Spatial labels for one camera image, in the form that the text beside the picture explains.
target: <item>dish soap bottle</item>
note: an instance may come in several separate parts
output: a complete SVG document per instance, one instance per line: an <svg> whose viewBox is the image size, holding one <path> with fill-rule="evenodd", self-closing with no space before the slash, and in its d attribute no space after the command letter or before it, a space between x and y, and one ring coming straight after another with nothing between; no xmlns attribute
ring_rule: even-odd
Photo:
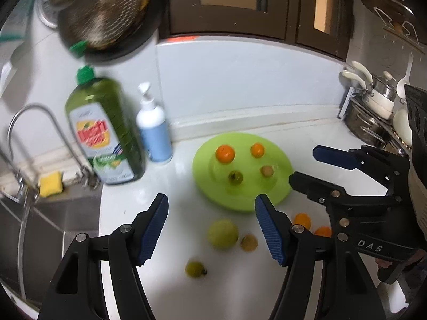
<svg viewBox="0 0 427 320"><path fill-rule="evenodd" d="M135 126L125 114L120 85L96 78L90 66L78 70L77 82L65 111L93 170L109 185L141 178L143 154Z"/></svg>
<svg viewBox="0 0 427 320"><path fill-rule="evenodd" d="M150 83L142 83L138 88L142 93L142 100L136 123L144 147L152 161L168 162L172 158L172 146L164 110L156 105L154 99L148 94Z"/></svg>

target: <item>faucet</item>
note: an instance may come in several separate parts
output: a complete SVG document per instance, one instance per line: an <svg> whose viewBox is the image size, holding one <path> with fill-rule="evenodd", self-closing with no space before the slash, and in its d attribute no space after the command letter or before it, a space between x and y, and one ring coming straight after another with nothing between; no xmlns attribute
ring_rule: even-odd
<svg viewBox="0 0 427 320"><path fill-rule="evenodd" d="M43 106L39 103L31 103L22 107L18 112L16 112L16 114L14 115L14 117L12 118L9 124L9 129L7 131L7 145L8 145L10 157L6 155L5 152L3 152L3 150L1 150L0 148L0 157L8 164L9 169L13 172L16 180L18 181L18 184L19 184L18 194L14 197L1 190L0 190L0 193L10 198L11 200L14 200L15 202L23 203L27 196L28 190L31 189L31 192L34 194L34 200L37 200L38 198L38 195L39 195L38 186L34 184L29 179L29 177L27 177L27 175L25 175L25 173L23 173L13 161L14 155L13 155L12 141L11 141L11 134L16 121L25 111L31 110L31 109L41 110L45 112L50 118L56 132L59 134L59 137L64 142L72 158L76 161L76 163L80 167L81 175L77 174L78 180L80 182L83 182L85 187L89 186L92 189L97 188L97 186L100 184L99 178L80 161L77 154L74 152L73 148L71 147L71 144L69 143L69 141L67 141L67 138L65 137L63 131L59 127L58 121L55 119L55 116L53 115L53 113L46 106Z"/></svg>
<svg viewBox="0 0 427 320"><path fill-rule="evenodd" d="M28 189L31 189L31 193L33 194L34 200L37 200L39 194L38 186L35 185L29 179L29 177L19 169L19 167L13 162L13 160L8 155L6 155L6 153L1 148L0 157L6 162L8 168L13 172L13 175L15 176L19 184L19 190L16 196L11 196L2 190L0 190L0 194L19 204L23 204L25 202L25 198L27 197Z"/></svg>

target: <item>cabinet door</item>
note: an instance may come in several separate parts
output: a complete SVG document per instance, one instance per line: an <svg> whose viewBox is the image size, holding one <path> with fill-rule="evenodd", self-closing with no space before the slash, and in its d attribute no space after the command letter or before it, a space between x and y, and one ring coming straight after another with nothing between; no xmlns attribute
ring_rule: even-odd
<svg viewBox="0 0 427 320"><path fill-rule="evenodd" d="M353 28L353 0L300 0L296 43L346 59Z"/></svg>
<svg viewBox="0 0 427 320"><path fill-rule="evenodd" d="M285 38L288 0L170 0L171 34L234 33Z"/></svg>

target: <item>small orange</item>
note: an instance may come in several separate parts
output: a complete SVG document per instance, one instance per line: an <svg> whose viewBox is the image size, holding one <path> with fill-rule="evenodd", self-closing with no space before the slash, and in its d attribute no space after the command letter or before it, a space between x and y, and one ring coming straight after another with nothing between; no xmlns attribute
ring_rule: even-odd
<svg viewBox="0 0 427 320"><path fill-rule="evenodd" d="M234 160L236 153L234 149L227 144L220 145L215 152L216 159L220 163L230 163Z"/></svg>
<svg viewBox="0 0 427 320"><path fill-rule="evenodd" d="M259 159L262 157L265 153L265 148L261 143L255 143L253 146L251 146L251 154L253 157Z"/></svg>
<svg viewBox="0 0 427 320"><path fill-rule="evenodd" d="M293 224L294 225L297 225L297 224L302 225L307 230L309 230L311 227L311 219L307 213L298 213L293 220Z"/></svg>
<svg viewBox="0 0 427 320"><path fill-rule="evenodd" d="M332 230L328 226L320 226L314 233L317 236L332 237Z"/></svg>

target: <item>green bottle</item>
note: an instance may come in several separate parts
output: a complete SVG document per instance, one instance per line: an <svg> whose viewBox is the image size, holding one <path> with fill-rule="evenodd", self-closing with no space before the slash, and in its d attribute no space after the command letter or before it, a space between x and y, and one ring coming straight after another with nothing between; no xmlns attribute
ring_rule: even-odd
<svg viewBox="0 0 427 320"><path fill-rule="evenodd" d="M78 70L77 81L65 112L94 171L109 185L141 178L143 153L133 120L125 113L120 85L96 78L90 66Z"/></svg>

